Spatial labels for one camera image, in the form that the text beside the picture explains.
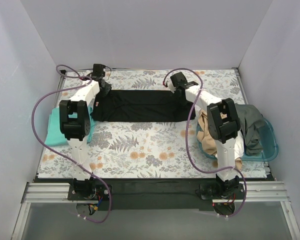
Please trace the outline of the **black t shirt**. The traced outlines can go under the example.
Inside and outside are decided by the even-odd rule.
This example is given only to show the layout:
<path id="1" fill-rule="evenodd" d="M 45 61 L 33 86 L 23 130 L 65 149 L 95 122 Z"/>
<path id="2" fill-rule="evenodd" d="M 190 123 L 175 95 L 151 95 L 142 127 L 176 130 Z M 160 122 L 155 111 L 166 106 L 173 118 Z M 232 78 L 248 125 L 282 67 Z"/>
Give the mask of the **black t shirt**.
<path id="1" fill-rule="evenodd" d="M 183 122 L 192 105 L 168 90 L 110 90 L 95 96 L 91 117 L 99 122 Z"/>

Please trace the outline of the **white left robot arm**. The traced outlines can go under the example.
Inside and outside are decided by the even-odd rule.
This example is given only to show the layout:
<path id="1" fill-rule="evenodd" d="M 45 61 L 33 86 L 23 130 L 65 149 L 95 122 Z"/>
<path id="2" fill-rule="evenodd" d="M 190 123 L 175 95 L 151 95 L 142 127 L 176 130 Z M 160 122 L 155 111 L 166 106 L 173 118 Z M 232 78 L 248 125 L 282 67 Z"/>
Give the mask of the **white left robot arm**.
<path id="1" fill-rule="evenodd" d="M 70 99 L 59 103 L 60 131 L 64 134 L 71 148 L 73 164 L 73 178 L 84 181 L 90 178 L 91 168 L 88 159 L 88 136 L 91 132 L 89 104 L 99 94 L 107 94 L 111 90 L 102 77 L 94 77 L 92 82 L 86 80 Z"/>

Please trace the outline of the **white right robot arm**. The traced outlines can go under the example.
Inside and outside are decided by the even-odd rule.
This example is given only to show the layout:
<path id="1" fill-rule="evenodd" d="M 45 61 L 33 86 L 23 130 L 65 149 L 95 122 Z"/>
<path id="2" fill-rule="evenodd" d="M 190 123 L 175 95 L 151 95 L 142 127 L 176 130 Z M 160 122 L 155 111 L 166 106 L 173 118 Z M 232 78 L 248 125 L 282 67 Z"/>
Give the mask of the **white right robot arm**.
<path id="1" fill-rule="evenodd" d="M 172 74 L 173 70 L 168 72 L 162 84 L 179 98 L 192 103 L 185 129 L 185 146 L 188 158 L 197 171 L 204 174 L 216 174 L 217 180 L 221 182 L 216 186 L 217 195 L 222 199 L 227 199 L 235 192 L 232 183 L 239 181 L 238 175 L 240 174 L 235 163 L 235 143 L 241 130 L 241 124 L 235 103 L 231 98 L 221 99 L 204 90 L 203 80 L 193 70 L 189 69 L 188 71 L 198 77 L 200 83 L 187 81 L 181 72 L 182 70 L 182 68 L 175 69 L 175 74 Z M 217 170 L 204 171 L 199 169 L 195 166 L 189 152 L 188 128 L 191 114 L 196 106 L 207 113 L 208 131 L 216 144 Z"/>

